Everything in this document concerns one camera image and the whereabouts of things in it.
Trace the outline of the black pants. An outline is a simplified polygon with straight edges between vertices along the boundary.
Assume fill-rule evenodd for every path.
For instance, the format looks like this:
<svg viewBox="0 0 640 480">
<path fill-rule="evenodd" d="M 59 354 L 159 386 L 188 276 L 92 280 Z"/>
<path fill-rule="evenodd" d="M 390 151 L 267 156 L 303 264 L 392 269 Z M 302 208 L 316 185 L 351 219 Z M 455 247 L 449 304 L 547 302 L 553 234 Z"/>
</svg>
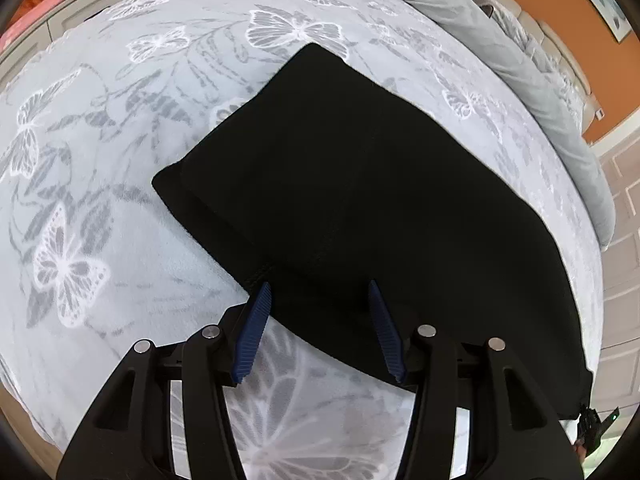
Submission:
<svg viewBox="0 0 640 480">
<path fill-rule="evenodd" d="M 430 116 L 301 48 L 160 170 L 154 191 L 247 292 L 314 348 L 402 385 L 421 324 L 513 348 L 560 419 L 590 401 L 576 300 L 542 219 Z"/>
</svg>

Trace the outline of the white wardrobe doors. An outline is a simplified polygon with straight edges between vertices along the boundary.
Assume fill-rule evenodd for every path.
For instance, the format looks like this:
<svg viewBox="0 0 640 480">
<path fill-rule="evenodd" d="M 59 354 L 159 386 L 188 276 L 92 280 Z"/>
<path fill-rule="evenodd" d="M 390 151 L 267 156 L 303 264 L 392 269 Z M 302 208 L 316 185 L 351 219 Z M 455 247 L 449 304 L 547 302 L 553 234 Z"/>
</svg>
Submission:
<svg viewBox="0 0 640 480">
<path fill-rule="evenodd" d="M 613 193 L 616 225 L 602 254 L 603 336 L 593 390 L 593 406 L 602 417 L 614 408 L 620 417 L 608 435 L 619 437 L 639 406 L 639 133 L 601 158 Z"/>
</svg>

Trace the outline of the butterfly pattern bed cover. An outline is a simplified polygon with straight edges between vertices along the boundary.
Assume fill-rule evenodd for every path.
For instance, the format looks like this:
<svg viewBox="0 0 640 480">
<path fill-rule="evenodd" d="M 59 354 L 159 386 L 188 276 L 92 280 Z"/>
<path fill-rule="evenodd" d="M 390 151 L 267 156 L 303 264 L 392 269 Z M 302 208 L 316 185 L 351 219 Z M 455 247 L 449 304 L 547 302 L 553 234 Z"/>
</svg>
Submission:
<svg viewBox="0 0 640 480">
<path fill-rule="evenodd" d="M 1 380 L 44 440 L 66 448 L 138 339 L 184 339 L 245 299 L 151 181 L 308 42 L 430 114 L 544 219 L 597 368 L 589 214 L 518 95 L 456 37 L 402 0 L 116 0 L 1 95 Z"/>
</svg>

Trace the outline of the grey folded duvet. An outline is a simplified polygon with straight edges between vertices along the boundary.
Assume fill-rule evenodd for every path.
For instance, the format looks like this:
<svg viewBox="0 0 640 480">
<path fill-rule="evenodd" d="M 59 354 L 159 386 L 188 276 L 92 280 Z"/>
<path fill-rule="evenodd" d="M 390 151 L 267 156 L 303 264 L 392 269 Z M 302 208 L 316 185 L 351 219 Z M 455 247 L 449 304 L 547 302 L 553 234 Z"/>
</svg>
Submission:
<svg viewBox="0 0 640 480">
<path fill-rule="evenodd" d="M 615 231 L 613 196 L 600 162 L 552 85 L 472 0 L 404 0 L 471 50 L 518 96 L 570 174 L 602 247 Z"/>
</svg>

